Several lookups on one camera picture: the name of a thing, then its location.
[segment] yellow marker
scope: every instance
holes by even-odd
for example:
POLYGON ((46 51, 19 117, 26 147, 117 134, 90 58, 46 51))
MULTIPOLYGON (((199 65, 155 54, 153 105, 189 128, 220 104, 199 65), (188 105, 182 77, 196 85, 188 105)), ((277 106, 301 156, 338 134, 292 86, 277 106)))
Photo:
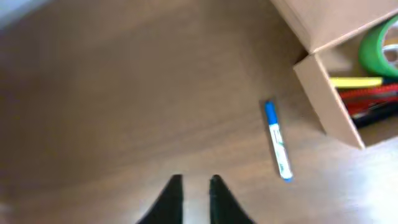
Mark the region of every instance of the yellow marker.
POLYGON ((369 88, 396 82, 382 77, 331 77, 330 80, 336 88, 369 88))

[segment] black object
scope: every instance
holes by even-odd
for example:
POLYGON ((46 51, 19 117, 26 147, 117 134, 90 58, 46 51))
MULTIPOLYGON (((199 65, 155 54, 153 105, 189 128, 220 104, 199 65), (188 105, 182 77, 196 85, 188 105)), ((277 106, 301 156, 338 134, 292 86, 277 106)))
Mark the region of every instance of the black object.
POLYGON ((397 114, 398 114, 398 103, 392 102, 392 103, 386 103, 385 105, 377 107, 373 110, 369 110, 368 114, 359 118, 355 118, 353 119, 353 121, 357 128, 363 128, 370 124, 382 121, 397 114))
POLYGON ((214 175, 210 180, 210 223, 254 223, 241 209, 239 203, 219 175, 214 175))
POLYGON ((173 175, 147 215, 137 224, 182 224, 182 175, 173 175))

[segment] blue marker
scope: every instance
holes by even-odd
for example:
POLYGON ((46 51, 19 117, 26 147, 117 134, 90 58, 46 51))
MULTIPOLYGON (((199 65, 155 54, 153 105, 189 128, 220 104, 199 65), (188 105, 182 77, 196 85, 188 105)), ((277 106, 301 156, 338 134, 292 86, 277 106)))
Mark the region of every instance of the blue marker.
POLYGON ((286 182, 290 182, 293 179, 293 173, 290 170, 290 164, 287 159, 284 141, 280 134, 278 117, 273 102, 266 102, 265 110, 268 117, 269 132, 271 133, 272 144, 274 145, 276 161, 278 162, 279 174, 286 182))

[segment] white wall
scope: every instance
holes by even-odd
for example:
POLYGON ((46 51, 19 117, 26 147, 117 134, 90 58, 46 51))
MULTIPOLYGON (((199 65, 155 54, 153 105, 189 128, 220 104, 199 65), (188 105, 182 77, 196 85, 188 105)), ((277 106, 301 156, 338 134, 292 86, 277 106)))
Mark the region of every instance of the white wall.
POLYGON ((0 0, 0 28, 20 19, 46 0, 0 0))

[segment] open cardboard box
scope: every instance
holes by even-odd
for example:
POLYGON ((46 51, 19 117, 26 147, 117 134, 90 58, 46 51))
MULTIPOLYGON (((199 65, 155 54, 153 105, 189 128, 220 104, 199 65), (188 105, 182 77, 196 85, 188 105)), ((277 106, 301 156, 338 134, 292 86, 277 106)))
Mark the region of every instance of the open cardboard box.
POLYGON ((357 130, 332 76, 368 76, 358 63, 363 34, 398 14, 397 0, 271 0, 309 52, 294 70, 327 134, 358 148, 398 135, 398 118, 357 130))
POLYGON ((367 146, 398 136, 398 118, 393 117, 356 129, 330 77, 370 76, 358 62, 363 34, 309 55, 294 70, 327 134, 355 147, 367 146))

